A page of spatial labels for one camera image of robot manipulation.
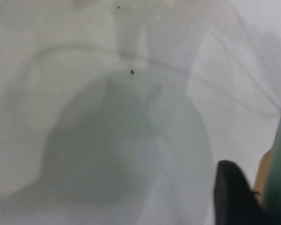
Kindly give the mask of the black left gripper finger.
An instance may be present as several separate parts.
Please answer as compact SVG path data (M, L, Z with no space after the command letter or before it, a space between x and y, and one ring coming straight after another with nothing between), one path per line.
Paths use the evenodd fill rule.
M237 164L221 160L214 184L216 225L262 225L264 215Z

